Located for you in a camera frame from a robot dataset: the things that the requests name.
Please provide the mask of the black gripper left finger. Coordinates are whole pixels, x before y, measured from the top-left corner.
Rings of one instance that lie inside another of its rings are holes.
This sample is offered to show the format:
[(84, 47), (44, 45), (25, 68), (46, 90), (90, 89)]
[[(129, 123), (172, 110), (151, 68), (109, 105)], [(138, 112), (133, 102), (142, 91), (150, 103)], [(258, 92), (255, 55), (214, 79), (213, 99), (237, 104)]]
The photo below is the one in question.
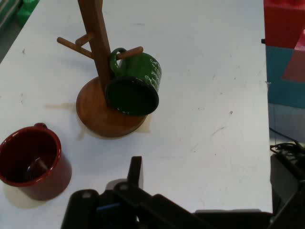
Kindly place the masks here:
[(164, 196), (141, 189), (142, 157), (133, 156), (127, 178), (99, 194), (93, 189), (74, 192), (63, 229), (205, 229), (199, 219)]

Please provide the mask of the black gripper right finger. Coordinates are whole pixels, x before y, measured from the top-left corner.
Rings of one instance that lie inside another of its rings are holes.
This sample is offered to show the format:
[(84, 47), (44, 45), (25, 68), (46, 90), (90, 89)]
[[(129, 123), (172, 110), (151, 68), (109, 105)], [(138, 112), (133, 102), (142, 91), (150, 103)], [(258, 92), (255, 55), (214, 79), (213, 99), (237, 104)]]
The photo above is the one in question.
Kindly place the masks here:
[(270, 229), (305, 228), (305, 187), (299, 188), (270, 220)]

